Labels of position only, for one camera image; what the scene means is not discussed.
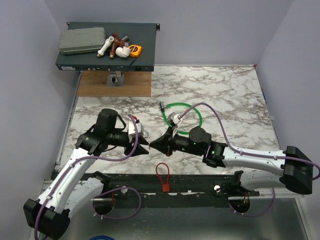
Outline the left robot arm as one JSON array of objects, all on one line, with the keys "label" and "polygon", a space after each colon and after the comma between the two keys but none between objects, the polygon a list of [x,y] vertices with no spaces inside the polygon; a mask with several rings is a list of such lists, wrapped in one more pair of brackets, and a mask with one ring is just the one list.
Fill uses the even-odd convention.
[{"label": "left robot arm", "polygon": [[60,239],[71,218],[84,205],[96,196],[104,198],[110,194],[111,185],[99,177],[89,177],[84,185],[77,187],[85,172],[102,159],[101,154],[108,146],[124,148],[125,156],[113,158],[112,162],[149,153],[143,147],[148,144],[143,125],[133,115],[129,118],[129,123],[117,128],[116,123],[122,117],[113,109],[102,109],[96,123],[78,137],[69,160],[50,186],[37,199],[26,201],[23,211],[36,240]]}]

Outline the white elbow fitting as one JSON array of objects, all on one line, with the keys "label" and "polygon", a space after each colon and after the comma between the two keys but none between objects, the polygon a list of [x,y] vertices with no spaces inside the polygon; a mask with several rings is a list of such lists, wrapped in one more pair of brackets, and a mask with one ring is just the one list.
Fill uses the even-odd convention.
[{"label": "white elbow fitting", "polygon": [[130,55],[131,49],[123,46],[123,47],[117,47],[115,50],[115,54],[120,58],[127,58]]}]

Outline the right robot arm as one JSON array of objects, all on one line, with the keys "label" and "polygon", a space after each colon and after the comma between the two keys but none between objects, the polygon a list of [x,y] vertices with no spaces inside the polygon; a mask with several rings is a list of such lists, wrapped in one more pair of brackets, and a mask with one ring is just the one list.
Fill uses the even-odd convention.
[{"label": "right robot arm", "polygon": [[313,192],[312,162],[295,146],[284,151],[243,149],[213,141],[211,134],[199,126],[192,128],[188,136],[178,135],[169,127],[149,146],[168,157],[175,151],[201,156],[203,163],[212,168],[252,169],[230,183],[230,191],[236,196],[260,188],[286,188],[301,195]]}]

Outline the brass padlock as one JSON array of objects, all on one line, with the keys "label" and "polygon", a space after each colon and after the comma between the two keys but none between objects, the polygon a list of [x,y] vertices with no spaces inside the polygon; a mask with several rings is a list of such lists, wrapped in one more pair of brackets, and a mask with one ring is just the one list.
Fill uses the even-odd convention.
[{"label": "brass padlock", "polygon": [[146,130],[146,129],[144,129],[143,130],[143,136],[145,137],[145,138],[148,138],[149,137],[149,132]]}]

